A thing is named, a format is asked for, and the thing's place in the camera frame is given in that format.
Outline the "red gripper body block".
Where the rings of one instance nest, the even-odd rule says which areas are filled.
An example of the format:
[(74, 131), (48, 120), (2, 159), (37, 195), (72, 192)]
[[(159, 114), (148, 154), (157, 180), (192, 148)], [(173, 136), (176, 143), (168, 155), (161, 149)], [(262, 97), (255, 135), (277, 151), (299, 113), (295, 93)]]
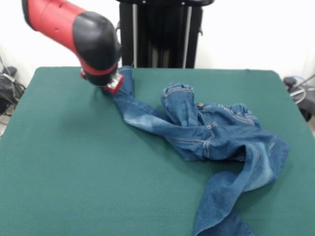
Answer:
[(116, 73), (111, 78), (112, 81), (105, 85), (103, 89), (109, 93), (116, 93), (123, 84), (124, 76), (120, 73)]

